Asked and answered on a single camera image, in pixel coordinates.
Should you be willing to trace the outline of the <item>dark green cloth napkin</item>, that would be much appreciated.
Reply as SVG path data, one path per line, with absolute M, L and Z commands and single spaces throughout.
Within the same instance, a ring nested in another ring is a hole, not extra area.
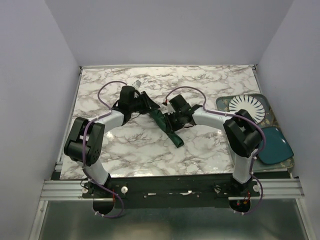
M 170 129 L 169 121 L 159 109 L 150 112 L 149 115 L 157 126 L 168 136 L 176 148 L 180 148 L 184 145 L 184 141 Z

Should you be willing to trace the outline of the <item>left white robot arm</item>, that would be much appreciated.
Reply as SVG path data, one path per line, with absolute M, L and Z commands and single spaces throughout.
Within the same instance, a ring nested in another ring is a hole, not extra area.
M 99 197 L 107 197 L 111 191 L 110 173 L 100 161 L 104 134 L 125 125 L 133 113 L 145 115 L 159 108 L 145 91 L 125 85 L 108 113 L 91 120 L 83 117 L 74 120 L 63 151 L 72 161 L 80 163 Z

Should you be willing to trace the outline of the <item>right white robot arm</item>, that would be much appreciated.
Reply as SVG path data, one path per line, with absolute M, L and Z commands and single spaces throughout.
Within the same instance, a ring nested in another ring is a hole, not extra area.
M 191 106 L 182 95 L 164 100 L 165 131 L 173 133 L 190 124 L 208 126 L 225 133 L 231 152 L 234 154 L 234 170 L 230 180 L 230 191 L 241 196 L 248 190 L 252 180 L 254 159 L 261 142 L 266 141 L 262 129 L 254 122 L 248 111 L 236 113 L 206 110 L 204 106 Z

